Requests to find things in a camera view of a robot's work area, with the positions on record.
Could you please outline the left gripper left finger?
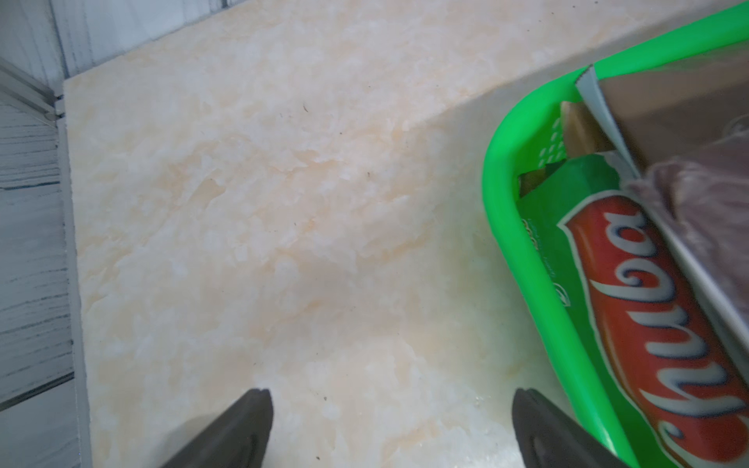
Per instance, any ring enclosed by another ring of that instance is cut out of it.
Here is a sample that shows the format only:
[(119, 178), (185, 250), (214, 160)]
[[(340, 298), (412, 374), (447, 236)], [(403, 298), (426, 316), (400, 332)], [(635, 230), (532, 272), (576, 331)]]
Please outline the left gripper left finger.
[(261, 467), (274, 409), (268, 389), (250, 389), (162, 467)]

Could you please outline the dark brown snack bag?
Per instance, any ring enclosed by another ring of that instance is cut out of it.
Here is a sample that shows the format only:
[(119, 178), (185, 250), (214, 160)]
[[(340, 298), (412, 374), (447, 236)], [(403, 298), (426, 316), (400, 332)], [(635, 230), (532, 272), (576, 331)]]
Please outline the dark brown snack bag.
[(623, 186), (646, 208), (748, 347), (748, 134), (656, 163)]

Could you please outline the green Chuba cassava chips bag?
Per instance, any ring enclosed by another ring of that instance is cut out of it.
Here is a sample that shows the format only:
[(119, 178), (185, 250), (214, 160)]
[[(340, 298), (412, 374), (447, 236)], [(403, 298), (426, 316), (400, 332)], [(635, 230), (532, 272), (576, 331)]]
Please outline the green Chuba cassava chips bag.
[(521, 175), (517, 209), (637, 467), (744, 467), (748, 385), (609, 154)]

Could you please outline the brown Lerna cassava bag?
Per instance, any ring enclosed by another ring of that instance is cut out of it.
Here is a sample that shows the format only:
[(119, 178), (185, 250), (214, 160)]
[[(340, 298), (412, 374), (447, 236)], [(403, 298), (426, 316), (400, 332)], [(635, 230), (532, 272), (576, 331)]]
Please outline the brown Lerna cassava bag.
[(575, 80), (579, 103), (561, 105), (569, 158), (618, 151), (647, 167), (748, 131), (748, 44), (741, 42), (637, 73)]

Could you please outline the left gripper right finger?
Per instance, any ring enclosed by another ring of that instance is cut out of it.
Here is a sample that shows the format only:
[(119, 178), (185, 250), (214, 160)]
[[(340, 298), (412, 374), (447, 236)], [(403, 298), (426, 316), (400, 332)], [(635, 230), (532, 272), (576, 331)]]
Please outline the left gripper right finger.
[(534, 389), (517, 389), (512, 423), (528, 468), (626, 468), (585, 429)]

